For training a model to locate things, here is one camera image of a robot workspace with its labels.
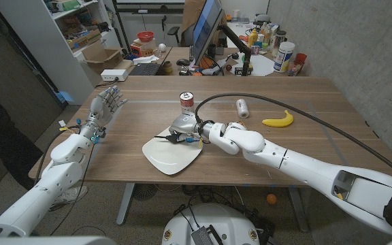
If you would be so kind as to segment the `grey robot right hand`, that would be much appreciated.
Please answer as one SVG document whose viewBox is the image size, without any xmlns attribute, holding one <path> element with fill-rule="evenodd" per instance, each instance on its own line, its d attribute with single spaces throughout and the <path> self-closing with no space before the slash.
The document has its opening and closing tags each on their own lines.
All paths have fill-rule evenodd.
<svg viewBox="0 0 392 245">
<path fill-rule="evenodd" d="M 197 121 L 193 112 L 184 112 L 179 115 L 169 127 L 170 136 L 167 139 L 174 144 L 185 142 L 187 138 L 199 141 Z"/>
</svg>

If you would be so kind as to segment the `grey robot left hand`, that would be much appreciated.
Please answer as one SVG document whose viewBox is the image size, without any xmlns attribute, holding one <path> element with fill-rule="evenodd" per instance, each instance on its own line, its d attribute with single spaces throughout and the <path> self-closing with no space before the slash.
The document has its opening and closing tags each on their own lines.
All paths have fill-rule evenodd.
<svg viewBox="0 0 392 245">
<path fill-rule="evenodd" d="M 80 128 L 80 135 L 91 139 L 94 134 L 105 131 L 105 126 L 113 119 L 115 111 L 127 102 L 121 99 L 117 85 L 100 92 L 91 102 L 86 123 Z"/>
</svg>

